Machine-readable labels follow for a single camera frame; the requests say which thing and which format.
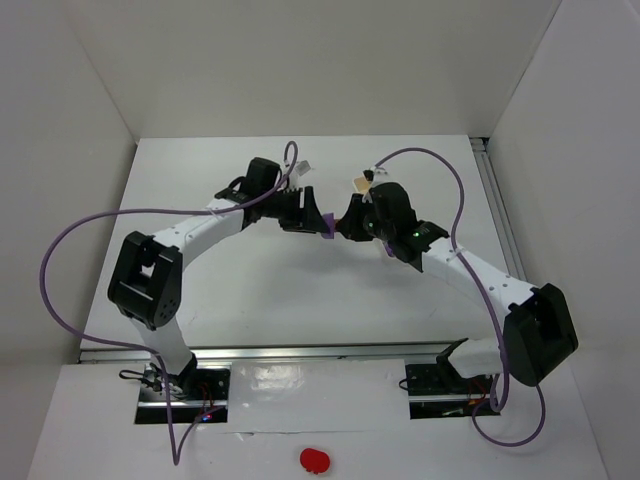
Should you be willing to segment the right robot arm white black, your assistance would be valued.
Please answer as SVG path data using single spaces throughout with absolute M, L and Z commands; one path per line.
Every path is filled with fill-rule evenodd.
M 578 347 L 559 288 L 536 287 L 454 246 L 445 229 L 417 218 L 396 182 L 353 194 L 336 230 L 356 242 L 380 240 L 399 261 L 444 281 L 479 307 L 492 307 L 500 339 L 463 339 L 443 353 L 445 365 L 461 378 L 507 370 L 519 383 L 535 387 Z

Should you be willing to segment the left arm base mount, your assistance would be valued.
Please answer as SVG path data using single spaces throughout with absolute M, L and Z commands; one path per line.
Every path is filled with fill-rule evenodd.
M 229 368 L 203 368 L 195 372 L 195 380 L 190 385 L 182 389 L 171 386 L 173 422 L 190 424 L 197 416 L 201 416 L 201 423 L 226 423 L 230 376 Z M 167 423 L 164 385 L 160 372 L 154 365 L 146 365 L 143 371 L 123 369 L 118 373 L 118 377 L 139 385 L 135 424 Z

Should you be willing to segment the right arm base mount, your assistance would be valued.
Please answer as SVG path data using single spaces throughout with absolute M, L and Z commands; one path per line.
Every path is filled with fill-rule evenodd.
M 479 416 L 495 416 L 488 405 L 483 405 L 492 380 L 484 375 L 464 379 L 436 364 L 407 364 L 398 386 L 408 394 L 412 420 L 449 419 L 470 417 L 477 406 Z

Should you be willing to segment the large purple lego assembly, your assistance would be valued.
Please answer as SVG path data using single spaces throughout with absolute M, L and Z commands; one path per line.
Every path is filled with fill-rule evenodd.
M 323 220 L 327 226 L 327 231 L 323 232 L 321 237 L 323 239 L 334 239 L 340 219 L 336 218 L 333 213 L 326 213 L 323 215 Z

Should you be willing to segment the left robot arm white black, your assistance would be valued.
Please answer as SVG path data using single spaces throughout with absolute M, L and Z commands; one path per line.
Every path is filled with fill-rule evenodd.
M 256 157 L 245 175 L 214 196 L 203 216 L 153 235 L 134 231 L 125 237 L 107 296 L 138 330 L 143 345 L 160 354 L 172 388 L 185 391 L 197 378 L 196 357 L 176 319 L 190 263 L 263 217 L 277 220 L 287 232 L 334 235 L 334 217 L 320 213 L 313 189 L 278 190 L 280 179 L 277 163 Z

